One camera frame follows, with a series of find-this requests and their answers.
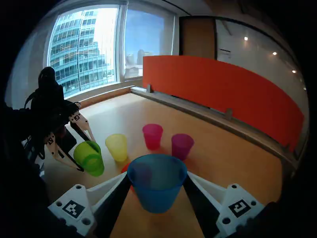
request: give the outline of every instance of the red wall panel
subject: red wall panel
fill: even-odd
[[[272,82],[241,67],[193,56],[149,56],[143,60],[143,86],[218,111],[266,133],[293,151],[304,115]]]

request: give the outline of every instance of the window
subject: window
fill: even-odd
[[[84,71],[88,70],[88,63],[84,63]]]
[[[85,75],[85,84],[89,83],[89,75]]]
[[[65,50],[65,43],[61,43],[61,52]]]
[[[64,55],[64,63],[68,63],[69,62],[69,54],[65,54]]]
[[[72,31],[67,31],[67,38],[72,36]]]
[[[57,38],[57,41],[62,40],[62,37],[63,37],[63,34],[62,34],[62,33],[61,33],[61,34],[59,34],[59,35],[58,35],[58,38]]]
[[[75,40],[71,40],[71,49],[75,48]]]
[[[98,81],[99,79],[98,79],[98,73],[94,73],[94,80],[95,81]]]
[[[62,40],[66,39],[66,36],[67,36],[67,31],[65,31],[65,32],[63,33]]]
[[[69,74],[69,67],[66,67],[65,68],[65,77],[68,77],[70,74]]]
[[[67,42],[65,43],[65,50],[69,50],[70,47],[71,47],[71,42],[70,42],[70,41],[67,41]]]
[[[143,75],[143,57],[171,55],[174,15],[140,3],[129,4],[125,28],[125,78]]]
[[[127,14],[122,11],[124,8],[119,5],[109,5],[88,11],[72,10],[58,17],[49,44],[48,65],[58,67],[55,75],[63,85],[64,97],[117,81],[117,67],[125,79],[142,76],[144,56],[171,54],[171,12],[137,2],[129,3]],[[115,44],[121,30],[124,46]],[[123,54],[120,61],[115,60],[116,52]]]
[[[56,54],[58,54],[61,51],[61,45],[57,45],[56,46]]]
[[[84,46],[88,46],[88,39],[84,39]]]
[[[75,74],[75,66],[74,65],[69,67],[69,72],[71,75]]]
[[[61,79],[59,71],[55,72],[55,76],[56,76],[56,81]]]
[[[64,71],[64,69],[60,70],[60,73],[61,73],[61,79],[65,78],[65,71]]]

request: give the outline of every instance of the pink plastic cup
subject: pink plastic cup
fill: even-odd
[[[160,148],[163,128],[158,124],[147,124],[142,129],[146,147],[149,150]]]
[[[176,134],[172,137],[172,156],[185,160],[192,146],[194,139],[187,134]]]

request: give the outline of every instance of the yellow plastic cup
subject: yellow plastic cup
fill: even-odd
[[[107,137],[106,146],[115,161],[122,162],[128,157],[126,136],[123,134],[113,134]]]
[[[94,141],[80,143],[74,151],[75,161],[92,176],[98,177],[103,174],[105,167],[99,145]]]

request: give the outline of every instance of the table surface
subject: table surface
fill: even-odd
[[[80,110],[101,147],[104,173],[93,177],[55,161],[49,153],[45,159],[45,181],[53,202],[75,184],[91,188],[120,174],[121,169],[135,158],[150,154],[171,154],[171,137],[189,134],[194,140],[185,164],[194,174],[227,187],[237,183],[266,205],[277,201],[282,187],[280,160],[269,152],[217,126],[149,99],[125,94]],[[149,151],[144,143],[142,127],[160,124],[163,129],[161,148]],[[82,138],[67,125],[69,131]],[[114,133],[125,134],[128,159],[115,162],[105,146],[105,139]],[[145,211],[130,190],[111,233],[111,237],[203,237],[199,223],[184,188],[172,208],[164,214]]]

